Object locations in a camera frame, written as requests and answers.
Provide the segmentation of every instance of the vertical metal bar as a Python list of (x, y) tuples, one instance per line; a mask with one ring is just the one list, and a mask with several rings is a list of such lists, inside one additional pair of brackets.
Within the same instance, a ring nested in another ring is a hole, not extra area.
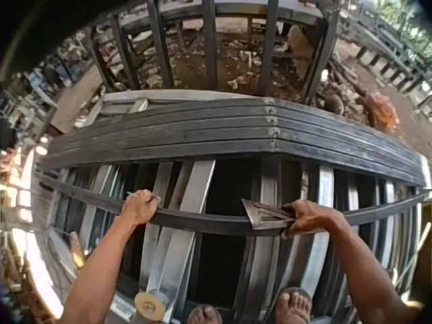
[(361, 58), (363, 57), (363, 55), (366, 54), (366, 52), (367, 52), (367, 48), (366, 48), (365, 46), (362, 47), (362, 48), (358, 51), (358, 53), (357, 53), (357, 55), (356, 55), (356, 59), (361, 59)]
[(379, 73), (381, 73), (381, 75), (383, 76), (384, 74), (387, 73), (388, 70), (390, 70), (391, 67), (392, 64), (388, 62), (387, 64), (385, 64), (385, 66), (382, 68), (382, 70)]
[(207, 82), (210, 89), (217, 88), (217, 37), (215, 0), (202, 2), (204, 20), (204, 50)]
[[(275, 158), (261, 159), (260, 201), (280, 205), (280, 160)], [(244, 303), (241, 323), (261, 320), (271, 306), (271, 295), (276, 277), (279, 237), (256, 238), (250, 273), (249, 289)]]
[[(384, 203), (392, 203), (395, 201), (395, 193), (394, 193), (394, 185), (393, 182), (386, 181), (384, 185)], [(381, 264), (384, 269), (389, 267), (390, 262), (390, 253), (392, 252), (393, 246), (393, 235), (394, 235), (394, 216), (390, 216), (387, 218), (387, 228), (385, 231), (384, 241), (384, 249), (383, 249), (383, 258)]]
[(109, 69), (109, 67), (107, 67), (105, 60), (103, 59), (101, 52), (99, 51), (99, 45), (97, 44), (97, 41), (93, 38), (94, 33), (94, 28), (86, 28), (88, 49), (90, 50), (90, 54), (92, 55), (93, 63), (96, 64), (99, 74), (101, 75), (103, 84), (108, 91), (112, 91), (115, 88), (113, 79), (111, 77), (112, 73), (110, 73), (111, 70)]
[(163, 23), (161, 13), (159, 11), (158, 0), (147, 1), (148, 16), (150, 18), (150, 26), (153, 35), (153, 42), (155, 43), (157, 61), (161, 67), (163, 85), (166, 88), (174, 86), (173, 72), (169, 62), (167, 41), (163, 31)]
[(132, 90), (141, 89), (138, 76), (136, 75), (134, 62), (130, 57), (130, 52), (126, 40), (126, 37), (128, 37), (128, 35), (123, 33), (123, 30), (119, 25), (118, 16), (110, 16), (109, 23), (111, 24), (111, 29), (113, 30), (115, 44), (117, 45), (121, 62), (123, 63), (123, 68), (126, 73), (126, 77), (128, 78), (130, 88)]
[(419, 86), (423, 82), (423, 77), (417, 78), (412, 84), (404, 91), (404, 95), (407, 95), (411, 91), (413, 91), (417, 86)]
[(256, 94), (265, 96), (271, 81), (271, 59), (276, 39), (276, 23), (279, 0), (269, 0), (267, 4), (267, 18), (265, 23), (265, 38), (263, 48), (263, 58), (261, 59), (261, 72), (258, 81)]
[[(334, 176), (333, 170), (328, 167), (319, 168), (318, 204), (333, 207)], [(329, 234), (319, 233), (313, 236), (313, 246), (310, 252), (301, 287), (309, 296), (313, 297), (318, 286), (319, 277), (323, 269)]]
[[(157, 170), (153, 193), (161, 197), (161, 206), (165, 205), (165, 197), (167, 194), (169, 179), (171, 177), (172, 167), (173, 163), (171, 162), (161, 163)], [(160, 231), (160, 226), (151, 223), (146, 224), (144, 241), (142, 243), (140, 279), (138, 282), (140, 289), (146, 289), (147, 284), (149, 283), (150, 272), (156, 256), (157, 241), (159, 239)]]
[(313, 70), (313, 78), (306, 93), (308, 100), (311, 100), (313, 96), (315, 96), (318, 85), (321, 81), (321, 72), (325, 69), (325, 66), (327, 65), (333, 51), (333, 46), (336, 41), (336, 29), (338, 26), (339, 12), (340, 9), (329, 11), (326, 17), (327, 28), (325, 29), (325, 35), (321, 41), (318, 62), (315, 66), (315, 69)]
[(372, 66), (372, 67), (376, 66), (377, 63), (378, 63), (378, 61), (379, 61), (379, 59), (381, 59), (381, 56), (379, 56), (379, 54), (375, 54), (375, 56), (373, 57), (372, 61), (369, 62), (369, 65)]
[[(209, 190), (215, 161), (195, 162), (190, 179), (184, 193), (181, 211), (201, 213), (203, 211), (207, 192)], [(164, 323), (170, 323), (173, 309), (179, 296), (180, 284), (184, 274), (188, 272), (186, 265), (188, 257), (193, 255), (192, 245), (195, 240), (194, 232), (182, 230), (173, 231), (171, 242), (165, 258), (162, 276), (156, 288), (169, 298), (169, 306), (164, 316)]]

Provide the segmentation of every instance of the bare foot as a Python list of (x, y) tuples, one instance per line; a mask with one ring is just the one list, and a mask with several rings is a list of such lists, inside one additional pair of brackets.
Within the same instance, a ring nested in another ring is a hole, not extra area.
[(214, 307), (200, 305), (190, 312), (188, 324), (222, 324), (222, 318)]
[(298, 292), (282, 292), (277, 299), (276, 324), (308, 324), (311, 321), (312, 304)]

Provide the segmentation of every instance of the steel bar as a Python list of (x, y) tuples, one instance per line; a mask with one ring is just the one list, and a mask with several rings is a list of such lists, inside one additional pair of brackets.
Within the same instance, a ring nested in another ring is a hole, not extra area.
[[(333, 170), (328, 167), (319, 168), (319, 205), (333, 207), (334, 178)], [(303, 274), (301, 287), (313, 297), (318, 286), (319, 277), (324, 266), (327, 246), (329, 244), (329, 234), (315, 234), (313, 238), (312, 250), (308, 259), (308, 264)]]
[(321, 73), (325, 69), (325, 66), (327, 65), (331, 57), (331, 53), (336, 42), (336, 29), (338, 27), (339, 12), (340, 9), (332, 10), (328, 13), (328, 16), (326, 17), (327, 26), (324, 29), (325, 34), (323, 35), (321, 41), (321, 47), (318, 54), (318, 62), (316, 63), (316, 66), (313, 70), (312, 81), (310, 82), (310, 86), (306, 93), (306, 97), (308, 98), (308, 100), (311, 100), (312, 97), (315, 96), (318, 85), (321, 81)]
[[(97, 206), (111, 213), (119, 213), (123, 203), (122, 200), (81, 189), (51, 178), (43, 173), (35, 173), (35, 176), (42, 183), (52, 187), (54, 190), (58, 190), (72, 198), (81, 200), (86, 204)], [(371, 221), (379, 221), (380, 219), (385, 219), (400, 211), (406, 210), (417, 203), (423, 202), (428, 195), (429, 191), (426, 191), (392, 203), (363, 208), (358, 211), (347, 211), (344, 215), (351, 226), (362, 225), (370, 223)], [(290, 221), (282, 221), (279, 228), (253, 230), (247, 217), (196, 214), (171, 209), (159, 209), (151, 223), (180, 230), (234, 236), (277, 236), (280, 235), (282, 228), (291, 224)]]
[(217, 88), (217, 39), (215, 1), (202, 2), (202, 17), (204, 21), (204, 50), (208, 87)]
[[(182, 205), (180, 207), (181, 211), (200, 213), (203, 210), (214, 166), (214, 161), (195, 162), (188, 186), (184, 193)], [(164, 323), (171, 322), (171, 316), (176, 307), (181, 282), (185, 273), (188, 272), (188, 258), (193, 255), (192, 245), (194, 244), (194, 240), (194, 232), (176, 230), (172, 234), (165, 264), (163, 265), (161, 279), (159, 282), (155, 283), (155, 288), (165, 294), (170, 300), (170, 305), (168, 306), (163, 320)]]
[[(171, 170), (173, 163), (161, 163), (157, 170), (155, 186), (153, 187), (153, 193), (161, 198), (160, 206), (164, 206), (169, 179), (171, 177)], [(140, 269), (140, 280), (139, 286), (142, 289), (147, 288), (149, 283), (151, 268), (153, 261), (155, 260), (157, 242), (159, 240), (159, 233), (161, 227), (152, 223), (146, 224), (144, 233), (144, 241), (142, 243), (142, 256), (141, 256), (141, 269)]]
[(381, 56), (379, 54), (375, 54), (375, 56), (372, 58), (372, 60), (369, 62), (369, 65), (374, 67), (377, 65), (379, 59), (381, 59)]
[(271, 59), (273, 57), (273, 48), (275, 46), (276, 23), (278, 16), (279, 0), (269, 0), (267, 5), (267, 18), (265, 23), (265, 39), (263, 57), (261, 59), (261, 71), (258, 80), (256, 93), (264, 96), (271, 82)]
[(128, 35), (123, 33), (123, 30), (119, 25), (118, 16), (109, 17), (109, 23), (111, 25), (111, 29), (113, 30), (115, 44), (117, 45), (129, 86), (132, 90), (138, 90), (141, 88), (141, 85), (140, 81), (138, 80), (138, 76), (136, 75), (134, 62), (130, 56), (127, 44)]
[(165, 39), (165, 32), (163, 30), (163, 23), (158, 2), (158, 0), (148, 0), (147, 10), (148, 16), (150, 18), (153, 41), (156, 48), (157, 61), (159, 63), (159, 67), (161, 68), (163, 85), (166, 88), (172, 88), (174, 86), (173, 72), (169, 62), (167, 41)]
[[(280, 205), (280, 161), (274, 158), (261, 160), (260, 201), (268, 205)], [(248, 293), (246, 294), (240, 323), (258, 321), (262, 311), (270, 307), (275, 281), (279, 238), (260, 237), (254, 241), (254, 254)]]
[(94, 28), (88, 27), (86, 29), (88, 48), (90, 50), (90, 54), (92, 55), (93, 62), (94, 64), (96, 64), (99, 74), (101, 75), (103, 84), (105, 85), (107, 92), (111, 92), (115, 88), (112, 78), (113, 74), (109, 67), (107, 67), (101, 55), (101, 52), (99, 51), (97, 40), (95, 40), (93, 37), (94, 33)]

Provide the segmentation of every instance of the black metal frame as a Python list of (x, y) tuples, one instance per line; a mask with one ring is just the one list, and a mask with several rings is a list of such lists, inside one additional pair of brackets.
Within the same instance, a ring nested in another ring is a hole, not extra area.
[(393, 138), (318, 109), (274, 99), (180, 103), (117, 116), (56, 138), (43, 165), (273, 153), (425, 184), (419, 156)]
[[(96, 194), (90, 190), (81, 189), (77, 186), (56, 180), (43, 173), (36, 173), (35, 176), (39, 181), (52, 187), (54, 190), (58, 190), (65, 195), (111, 213), (118, 215), (122, 207), (122, 200), (104, 196), (102, 194)], [(429, 191), (424, 191), (420, 194), (389, 204), (359, 209), (356, 211), (347, 211), (344, 212), (344, 215), (351, 226), (379, 221), (380, 219), (385, 219), (386, 217), (401, 213), (401, 211), (406, 211), (410, 207), (423, 202), (427, 199)], [(278, 236), (281, 233), (281, 229), (291, 225), (293, 221), (281, 222), (281, 228), (257, 230), (252, 229), (247, 217), (188, 213), (170, 209), (159, 209), (156, 212), (155, 217), (152, 219), (152, 223), (155, 225), (161, 225), (178, 230), (232, 236)]]

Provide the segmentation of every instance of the debris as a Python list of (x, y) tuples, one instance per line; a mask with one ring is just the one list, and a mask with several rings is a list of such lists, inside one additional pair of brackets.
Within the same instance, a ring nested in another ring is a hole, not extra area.
[(247, 78), (246, 76), (238, 76), (237, 78), (236, 78), (236, 80), (237, 80), (237, 82), (239, 83), (239, 84), (249, 84), (249, 78)]
[(97, 103), (97, 101), (99, 100), (100, 96), (98, 96), (97, 94), (92, 98), (92, 100), (90, 100), (91, 103)]
[(159, 71), (159, 68), (157, 66), (152, 67), (151, 69), (148, 69), (148, 74), (151, 76), (153, 74), (156, 74)]
[(277, 52), (286, 52), (287, 50), (288, 50), (288, 48), (289, 48), (290, 46), (289, 46), (289, 44), (288, 44), (288, 42), (285, 42), (284, 44), (282, 44), (282, 45), (276, 45), (275, 46), (275, 51), (277, 51)]
[(231, 81), (227, 81), (227, 84), (229, 86), (231, 86), (232, 90), (237, 90), (238, 89), (238, 83), (237, 83), (237, 78)]
[(344, 113), (344, 103), (337, 94), (333, 94), (330, 97), (325, 97), (324, 109), (336, 115), (342, 115)]
[(276, 86), (278, 88), (283, 88), (285, 86), (285, 82), (280, 82), (280, 81), (277, 81), (277, 80), (274, 80), (272, 83), (273, 83), (274, 86)]
[(162, 77), (158, 74), (153, 74), (147, 78), (146, 82), (151, 88), (154, 86), (162, 86)]
[(376, 128), (392, 132), (399, 124), (398, 114), (389, 97), (375, 91), (368, 94), (366, 103), (371, 110), (370, 113)]
[[(288, 32), (288, 45), (295, 55), (312, 58), (313, 46), (309, 43), (307, 37), (303, 34), (299, 26), (293, 25)], [(309, 62), (293, 60), (298, 77), (303, 80), (308, 71)]]
[(156, 47), (150, 47), (144, 52), (144, 55), (154, 55), (156, 54)]
[(258, 57), (258, 56), (256, 56), (256, 57), (254, 57), (253, 59), (252, 59), (252, 63), (254, 64), (254, 65), (256, 65), (256, 66), (261, 66), (261, 59)]

